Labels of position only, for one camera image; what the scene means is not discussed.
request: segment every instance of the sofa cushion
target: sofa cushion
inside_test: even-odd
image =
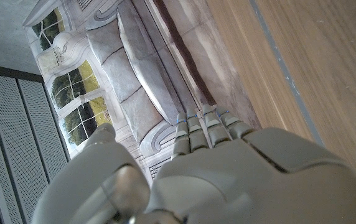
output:
[[[121,107],[137,142],[163,120],[142,87],[123,101]]]
[[[101,64],[115,51],[122,48],[117,19],[97,29],[88,30],[87,37],[93,53]]]
[[[141,87],[124,49],[120,49],[106,59],[102,65],[119,103],[126,100]]]

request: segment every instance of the window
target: window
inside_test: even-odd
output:
[[[60,121],[65,138],[73,149],[87,140],[99,125],[111,123],[104,98],[98,97],[80,105]]]
[[[55,107],[61,109],[74,98],[98,88],[99,84],[91,65],[85,60],[78,68],[54,80],[51,97]]]
[[[50,95],[55,108],[71,111],[59,119],[59,126],[66,140],[70,157],[74,157],[81,151],[83,142],[99,125],[111,123],[102,93],[98,91],[87,94],[99,88],[98,80],[87,60],[78,68],[55,78],[52,82]],[[81,95],[85,95],[84,104],[79,103],[83,98],[77,99]]]
[[[58,8],[54,9],[45,19],[32,27],[37,35],[41,49],[47,50],[51,47],[55,37],[65,30],[62,15]]]

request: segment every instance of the trees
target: trees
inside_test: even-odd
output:
[[[39,22],[32,27],[34,33],[40,38],[40,45],[42,50],[47,50],[50,48],[56,35],[60,33],[58,24],[56,24],[57,22],[58,17],[55,11],[52,11],[45,19],[42,20],[42,22]]]
[[[74,98],[87,93],[81,81],[82,76],[78,68],[54,80],[51,93],[58,108],[63,108]],[[94,117],[94,113],[89,102],[79,106],[65,117],[63,128],[66,132],[70,132],[67,139],[70,144],[79,145],[87,139],[85,131],[87,131],[88,137],[95,131],[98,126],[95,118],[92,117]]]

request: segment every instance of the greenery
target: greenery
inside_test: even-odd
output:
[[[84,95],[97,88],[99,88],[99,84],[90,64],[85,61],[78,68],[54,80],[51,90],[52,99],[58,108],[63,108],[79,95]],[[68,142],[70,144],[79,145],[87,139],[85,131],[87,131],[88,136],[90,136],[99,125],[105,122],[110,123],[108,113],[102,113],[105,110],[106,105],[103,97],[98,97],[88,103],[84,103],[66,116],[63,128],[66,132],[70,132],[67,139]]]
[[[43,19],[42,22],[32,27],[35,34],[40,37],[40,45],[42,50],[47,50],[48,48],[50,48],[50,44],[54,42],[56,35],[64,31],[63,21],[59,22],[58,24],[55,24],[56,22],[61,20],[61,18],[62,16],[60,15],[59,10],[56,8],[45,19]]]

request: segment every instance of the wood grain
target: wood grain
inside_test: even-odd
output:
[[[326,148],[356,172],[356,1],[258,0],[257,4]],[[279,80],[282,74],[271,62],[270,46],[250,3],[208,0],[208,5],[263,127],[283,123],[266,122],[277,119],[269,110],[285,115],[286,125],[297,122],[291,93]],[[254,73],[268,81],[258,84],[260,78]]]
[[[248,1],[208,0],[233,63],[263,128],[313,140]]]

